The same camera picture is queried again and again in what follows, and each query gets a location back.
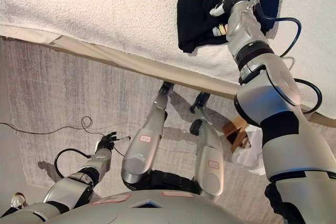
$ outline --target white plastic bag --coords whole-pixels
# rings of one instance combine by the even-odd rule
[[[232,162],[246,168],[251,173],[264,175],[266,172],[261,152],[263,132],[253,125],[247,126],[245,131],[251,147],[237,147],[232,154]]]

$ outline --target white blanket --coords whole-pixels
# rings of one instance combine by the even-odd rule
[[[319,112],[336,118],[336,36],[333,0],[282,0],[280,16],[294,16],[302,34],[285,59],[294,60],[294,77],[319,86]],[[192,54],[177,46],[177,0],[0,0],[0,25],[44,30],[146,57],[237,83],[238,70],[226,46],[204,46]],[[296,33],[295,24],[280,24],[274,51],[282,53]],[[303,89],[312,107],[315,94]]]

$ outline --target wire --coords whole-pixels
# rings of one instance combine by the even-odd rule
[[[87,154],[85,154],[85,153],[83,153],[83,152],[81,152],[81,151],[79,151],[79,150],[77,150],[77,149],[73,149],[73,148],[67,148],[67,149],[64,149],[63,151],[60,151],[60,152],[57,154],[57,156],[55,157],[55,160],[54,160],[54,167],[55,167],[56,173],[58,174],[58,176],[59,176],[60,178],[64,178],[64,176],[63,176],[63,174],[62,174],[62,173],[59,171],[59,169],[58,169],[57,161],[58,161],[59,156],[60,156],[62,153],[64,153],[64,152],[68,152],[68,151],[77,152],[77,153],[79,153],[80,155],[82,155],[82,156],[84,156],[84,157],[86,157],[86,158],[90,158],[90,157],[91,157],[91,155],[87,155]]]
[[[301,22],[296,19],[296,18],[273,18],[273,17],[270,17],[270,16],[266,16],[263,12],[263,9],[261,7],[261,4],[260,3],[257,3],[256,6],[256,11],[257,13],[260,15],[260,18],[263,19],[263,20],[269,20],[269,21],[274,21],[274,22],[280,22],[280,21],[292,21],[294,22],[295,24],[297,24],[298,26],[298,31],[295,35],[295,38],[294,40],[292,41],[292,43],[290,44],[290,46],[286,49],[285,52],[282,53],[282,55],[280,55],[280,58],[284,57],[291,49],[292,47],[295,45],[296,41],[298,40],[299,36],[300,36],[300,33],[301,33],[301,30],[302,30],[302,25],[301,25]]]
[[[84,124],[85,118],[88,118],[90,120],[90,123],[87,126],[85,126],[85,124]],[[82,125],[82,127],[63,126],[61,128],[58,128],[58,129],[56,129],[54,131],[50,131],[50,132],[31,132],[31,131],[19,130],[18,128],[16,128],[14,125],[12,125],[10,123],[2,123],[2,122],[0,122],[0,124],[6,125],[8,127],[11,127],[13,130],[15,130],[17,132],[26,133],[26,134],[32,134],[32,135],[48,135],[48,134],[53,134],[53,133],[55,133],[57,131],[60,131],[62,129],[70,128],[70,129],[75,129],[75,130],[85,130],[87,133],[90,133],[90,134],[100,134],[100,135],[104,136],[104,134],[99,133],[99,132],[89,132],[89,131],[87,131],[87,129],[92,126],[92,123],[93,123],[92,118],[86,115],[86,116],[83,116],[82,119],[81,119],[81,125]]]
[[[114,149],[116,152],[118,152],[118,153],[119,153],[119,155],[121,155],[121,156],[125,157],[125,155],[124,155],[124,154],[122,154],[121,152],[119,152],[119,151],[117,150],[117,148],[116,148],[116,147],[114,147],[113,149]]]
[[[86,126],[86,127],[84,126],[84,119],[85,119],[85,118],[88,118],[88,119],[90,120],[89,125]],[[92,118],[89,117],[89,116],[83,116],[82,119],[80,120],[80,124],[82,125],[83,130],[85,130],[85,132],[90,133],[90,134],[98,134],[98,135],[105,136],[103,133],[100,133],[100,132],[89,132],[89,131],[87,130],[87,128],[91,127],[92,123],[93,123],[93,120],[92,120]]]
[[[89,119],[90,122],[89,122],[88,125],[85,125],[85,119]],[[88,129],[89,127],[91,127],[92,124],[93,124],[93,119],[92,119],[91,117],[89,117],[88,115],[85,115],[85,116],[83,116],[83,117],[81,118],[81,120],[80,120],[80,124],[81,124],[82,127],[63,126],[63,127],[61,127],[61,128],[58,128],[58,129],[56,129],[56,130],[54,130],[54,131],[50,131],[50,132],[31,132],[31,131],[20,130],[20,129],[18,129],[17,127],[15,127],[14,125],[12,125],[12,124],[10,124],[10,123],[3,123],[3,122],[0,122],[0,124],[2,124],[2,125],[6,125],[6,126],[12,128],[13,130],[15,130],[15,131],[17,131],[17,132],[21,132],[21,133],[25,133],[25,134],[32,134],[32,135],[48,135],[48,134],[53,134],[53,133],[55,133],[55,132],[57,132],[57,131],[60,131],[60,130],[62,130],[62,129],[70,128],[70,129],[74,129],[74,130],[84,130],[85,132],[87,132],[87,133],[89,133],[89,134],[99,134],[99,135],[105,136],[103,133],[100,133],[100,132],[90,132],[90,131],[87,130],[87,129]],[[126,138],[128,138],[128,140],[131,139],[130,136],[126,136],[126,137],[122,137],[122,138],[117,139],[117,140],[124,140],[124,139],[126,139]],[[119,155],[125,157],[125,155],[123,155],[122,153],[120,153],[116,148],[114,148],[114,149],[115,149],[115,151],[116,151]]]
[[[321,104],[322,104],[322,92],[321,92],[321,90],[317,86],[315,86],[313,83],[311,83],[309,81],[301,80],[301,79],[297,79],[297,78],[294,78],[294,81],[302,83],[302,84],[305,84],[305,85],[311,87],[315,91],[315,93],[317,94],[317,103],[316,103],[316,105],[311,110],[305,111],[304,114],[310,114],[310,113],[316,111],[321,106]]]

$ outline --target bed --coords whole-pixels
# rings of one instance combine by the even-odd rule
[[[185,54],[177,46],[177,0],[0,0],[0,36],[33,42],[168,80],[226,98],[239,89],[239,72],[226,45]],[[279,15],[302,23],[301,37],[284,58],[294,77],[316,84],[323,103],[310,120],[336,127],[336,24],[333,0],[281,0]],[[278,54],[296,33],[277,24],[268,33]],[[301,87],[312,108],[314,92]]]

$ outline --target white label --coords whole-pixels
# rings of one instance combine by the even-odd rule
[[[93,205],[95,204],[103,204],[103,203],[118,203],[118,202],[123,202],[125,200],[127,200],[131,195],[130,194],[122,194],[122,195],[113,195],[113,196],[109,196],[103,199],[100,199],[94,203],[92,203]]]
[[[143,142],[150,143],[151,139],[152,138],[150,136],[145,136],[145,135],[140,136],[140,141],[143,141]]]
[[[219,169],[219,162],[216,162],[216,161],[213,161],[213,160],[209,160],[208,161],[208,166],[210,168]]]
[[[162,195],[167,197],[194,198],[194,195],[192,193],[188,193],[186,191],[162,191]]]

